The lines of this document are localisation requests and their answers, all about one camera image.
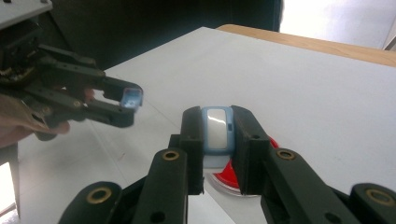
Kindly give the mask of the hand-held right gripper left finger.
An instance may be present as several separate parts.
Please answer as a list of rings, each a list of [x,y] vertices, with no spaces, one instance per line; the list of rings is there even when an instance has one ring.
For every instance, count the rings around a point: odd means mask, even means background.
[[[201,108],[185,110],[179,134],[157,152],[139,196],[132,224],[187,224],[188,197],[204,191]]]

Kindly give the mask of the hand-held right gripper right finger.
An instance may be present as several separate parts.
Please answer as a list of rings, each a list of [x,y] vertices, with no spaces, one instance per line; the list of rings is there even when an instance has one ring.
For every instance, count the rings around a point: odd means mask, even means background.
[[[268,224],[359,224],[298,153],[271,146],[252,112],[234,105],[232,166],[244,195],[261,195]]]

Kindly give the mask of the blue stamp cap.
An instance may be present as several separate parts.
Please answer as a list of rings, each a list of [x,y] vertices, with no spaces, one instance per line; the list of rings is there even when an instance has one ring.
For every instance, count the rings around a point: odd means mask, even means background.
[[[120,100],[120,106],[137,111],[143,102],[143,91],[138,88],[126,88]]]

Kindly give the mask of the round red ink pad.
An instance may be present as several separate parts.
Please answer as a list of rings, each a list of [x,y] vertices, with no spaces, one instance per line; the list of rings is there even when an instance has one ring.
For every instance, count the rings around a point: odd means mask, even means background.
[[[241,197],[240,187],[232,158],[236,152],[236,143],[228,137],[208,136],[204,142],[204,172],[212,187],[226,194]]]

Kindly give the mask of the small blue white stamp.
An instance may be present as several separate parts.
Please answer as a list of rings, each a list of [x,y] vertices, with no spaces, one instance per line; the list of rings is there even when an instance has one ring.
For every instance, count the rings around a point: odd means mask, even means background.
[[[235,149],[233,110],[228,106],[202,109],[204,168],[222,170]]]

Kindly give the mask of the white board table cover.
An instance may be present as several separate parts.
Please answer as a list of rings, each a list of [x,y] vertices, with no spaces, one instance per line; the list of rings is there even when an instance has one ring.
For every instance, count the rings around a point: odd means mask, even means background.
[[[370,182],[396,191],[396,52],[361,60],[201,28],[107,70],[142,86],[134,125],[75,122],[69,134],[19,145],[21,223],[56,224],[97,181],[128,186],[179,131],[187,108],[240,105],[330,186]]]

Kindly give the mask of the wooden table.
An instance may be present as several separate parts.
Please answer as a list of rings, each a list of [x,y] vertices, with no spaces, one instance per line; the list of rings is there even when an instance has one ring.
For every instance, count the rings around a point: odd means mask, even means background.
[[[282,34],[236,24],[221,25],[218,27],[218,30],[275,42],[282,45],[293,46],[300,49],[310,49],[317,52],[347,57],[368,63],[377,63],[396,67],[396,51],[366,48],[310,37]]]

